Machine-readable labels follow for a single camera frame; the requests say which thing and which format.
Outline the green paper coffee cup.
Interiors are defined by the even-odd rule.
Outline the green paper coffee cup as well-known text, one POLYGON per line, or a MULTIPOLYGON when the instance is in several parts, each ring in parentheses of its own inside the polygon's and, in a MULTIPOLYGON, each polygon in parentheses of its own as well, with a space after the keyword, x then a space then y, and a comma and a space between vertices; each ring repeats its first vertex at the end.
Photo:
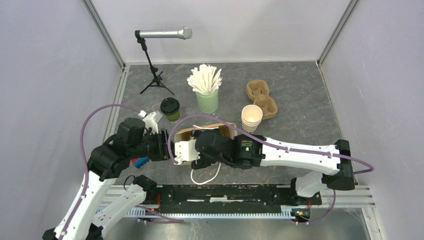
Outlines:
POLYGON ((176 111, 173 114, 166 115, 166 118, 171 123, 175 123, 180 119, 180 116, 181 116, 180 111, 176 111))

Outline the brown paper bag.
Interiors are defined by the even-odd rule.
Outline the brown paper bag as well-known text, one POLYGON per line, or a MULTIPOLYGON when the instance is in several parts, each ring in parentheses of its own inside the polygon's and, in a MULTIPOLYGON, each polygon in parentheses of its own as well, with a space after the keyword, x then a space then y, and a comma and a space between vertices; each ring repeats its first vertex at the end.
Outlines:
POLYGON ((201 185, 208 184, 218 176, 221 166, 223 164, 226 164, 232 161, 231 157, 232 157, 232 151, 234 147, 235 131, 221 123, 205 125, 205 126, 197 126, 194 124, 192 128, 186 128, 186 129, 180 130, 174 136, 174 143, 173 143, 174 160, 175 160, 175 143, 180 141, 189 141, 189 140, 196 140, 195 149, 198 152, 228 151, 228 155, 224 157, 222 162, 215 163, 215 164, 218 164, 216 173, 209 180, 206 180, 203 182, 195 181, 194 180, 195 170, 191 169, 190 179, 195 185, 201 186, 201 185))

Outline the black plastic cup lid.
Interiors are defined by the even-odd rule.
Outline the black plastic cup lid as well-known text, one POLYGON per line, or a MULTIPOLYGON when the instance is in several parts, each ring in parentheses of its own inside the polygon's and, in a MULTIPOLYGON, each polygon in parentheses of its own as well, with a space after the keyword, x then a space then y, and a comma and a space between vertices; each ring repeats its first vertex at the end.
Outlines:
POLYGON ((167 97, 162 100, 160 104, 160 110, 165 115, 173 115, 180 110, 180 103, 173 97, 167 97))

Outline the stack of white paper cups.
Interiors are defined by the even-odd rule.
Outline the stack of white paper cups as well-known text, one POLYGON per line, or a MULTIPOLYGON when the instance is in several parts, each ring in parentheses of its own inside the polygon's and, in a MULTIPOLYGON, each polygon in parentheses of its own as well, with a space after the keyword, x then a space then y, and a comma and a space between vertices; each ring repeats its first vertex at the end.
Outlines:
POLYGON ((241 111, 242 128, 248 133, 253 133, 263 118, 262 109, 254 104, 246 105, 241 111))

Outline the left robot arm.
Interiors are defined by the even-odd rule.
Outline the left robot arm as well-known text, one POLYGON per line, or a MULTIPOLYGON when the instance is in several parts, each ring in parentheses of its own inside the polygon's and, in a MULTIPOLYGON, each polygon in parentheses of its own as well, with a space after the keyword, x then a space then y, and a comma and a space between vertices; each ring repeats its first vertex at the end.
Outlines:
POLYGON ((87 175, 62 222, 44 232, 44 240, 102 240, 108 231, 137 204, 153 203, 156 183, 140 175, 113 203, 97 212, 104 196, 132 160, 144 165, 170 158, 168 131, 152 127, 154 120, 126 118, 117 132, 94 148, 87 162, 87 175))

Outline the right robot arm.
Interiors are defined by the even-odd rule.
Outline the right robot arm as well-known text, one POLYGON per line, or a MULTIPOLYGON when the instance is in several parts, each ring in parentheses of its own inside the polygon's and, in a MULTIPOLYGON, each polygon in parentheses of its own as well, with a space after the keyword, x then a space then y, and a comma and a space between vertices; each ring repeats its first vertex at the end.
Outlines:
POLYGON ((200 130, 194 138, 194 170, 221 163, 235 169, 284 166, 307 169, 304 176, 290 182, 289 199, 302 204, 316 192, 326 188, 336 191, 355 189, 350 145, 339 139, 330 145, 287 143, 254 134, 240 134, 234 138, 223 136, 218 130, 200 130))

